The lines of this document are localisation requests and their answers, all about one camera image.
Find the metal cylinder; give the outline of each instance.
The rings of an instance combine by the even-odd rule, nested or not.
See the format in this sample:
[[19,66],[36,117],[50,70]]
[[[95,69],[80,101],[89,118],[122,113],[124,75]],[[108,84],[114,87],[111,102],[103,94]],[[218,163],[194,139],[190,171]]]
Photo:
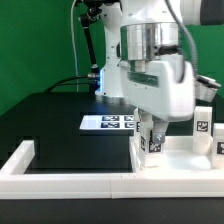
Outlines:
[[176,23],[121,27],[122,60],[154,60],[160,46],[170,45],[179,45],[179,29]]

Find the white block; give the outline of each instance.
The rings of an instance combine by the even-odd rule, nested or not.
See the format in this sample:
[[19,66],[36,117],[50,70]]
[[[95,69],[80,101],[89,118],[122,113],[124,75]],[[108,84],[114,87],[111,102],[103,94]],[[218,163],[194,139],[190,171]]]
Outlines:
[[224,124],[214,124],[212,168],[224,168]]
[[208,155],[211,152],[212,107],[195,108],[193,130],[193,152]]
[[153,122],[141,122],[139,159],[142,168],[159,166],[162,160],[163,144],[153,144],[152,128]]

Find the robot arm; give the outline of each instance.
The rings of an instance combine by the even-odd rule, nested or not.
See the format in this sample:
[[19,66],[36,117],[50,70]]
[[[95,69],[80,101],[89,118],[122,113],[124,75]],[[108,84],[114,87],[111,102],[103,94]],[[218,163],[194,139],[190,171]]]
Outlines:
[[[219,2],[219,11],[222,11],[224,1],[216,1]],[[180,25],[167,2],[180,23],[199,24],[202,21],[202,24],[209,24],[205,17],[210,16],[210,24],[217,21],[220,24],[224,18],[214,18],[211,10],[211,5],[216,4],[214,0],[84,0],[90,13],[96,5],[117,2],[122,6],[122,60],[130,65],[127,98],[143,111],[142,117],[150,117],[144,116],[145,113],[153,115],[154,118],[148,122],[151,127],[147,128],[153,131],[153,143],[161,144],[165,141],[163,136],[169,122],[192,117],[195,79],[198,78],[197,70],[181,55]],[[206,78],[200,79],[207,86],[211,84],[212,89],[218,87]]]

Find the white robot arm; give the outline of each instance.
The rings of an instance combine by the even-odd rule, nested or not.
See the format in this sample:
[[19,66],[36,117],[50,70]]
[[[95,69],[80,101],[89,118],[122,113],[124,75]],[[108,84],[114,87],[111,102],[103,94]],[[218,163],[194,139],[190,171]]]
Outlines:
[[[101,17],[105,14],[111,16],[111,22],[109,17],[103,19],[107,53],[111,56],[112,52],[108,49],[114,46],[115,39],[115,42],[118,41],[113,32],[117,35],[121,21],[121,59],[127,61],[130,67],[125,71],[113,63],[111,64],[113,66],[106,64],[104,70],[107,74],[104,75],[101,95],[108,93],[110,97],[114,95],[115,98],[123,95],[142,111],[140,114],[143,121],[147,118],[145,123],[147,128],[152,129],[153,143],[163,143],[168,123],[189,120],[195,107],[195,81],[199,77],[197,59],[192,66],[181,55],[179,47],[181,25],[199,24],[200,21],[209,23],[209,20],[206,21],[208,17],[212,21],[210,24],[220,24],[224,21],[223,14],[213,18],[210,6],[215,4],[214,0],[84,0],[83,2],[90,8],[107,5],[102,8]],[[218,2],[219,10],[222,11],[224,1]],[[112,8],[109,9],[110,4],[116,5],[117,12],[115,10],[114,14],[110,13],[112,12]],[[119,80],[126,79],[126,74],[128,79],[123,87]],[[116,87],[113,88],[115,91],[107,86],[112,82],[111,77],[116,77]],[[210,85],[211,89],[218,87],[210,80],[200,79],[207,86]]]

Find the black cable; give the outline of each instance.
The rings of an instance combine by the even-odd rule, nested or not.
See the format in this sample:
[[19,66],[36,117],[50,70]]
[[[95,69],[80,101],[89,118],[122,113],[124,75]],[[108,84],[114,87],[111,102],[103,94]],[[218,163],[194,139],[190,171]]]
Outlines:
[[89,83],[89,82],[57,84],[57,85],[51,86],[50,88],[47,88],[44,92],[50,93],[54,88],[59,87],[59,86],[75,86],[75,85],[90,85],[90,84],[91,83]]
[[48,87],[44,92],[49,93],[57,85],[62,84],[62,83],[73,81],[73,80],[77,80],[77,79],[86,79],[86,78],[88,78],[88,76],[84,75],[84,76],[73,76],[73,77],[69,77],[69,78],[66,78],[66,79],[62,79],[62,80],[56,82],[54,85]]

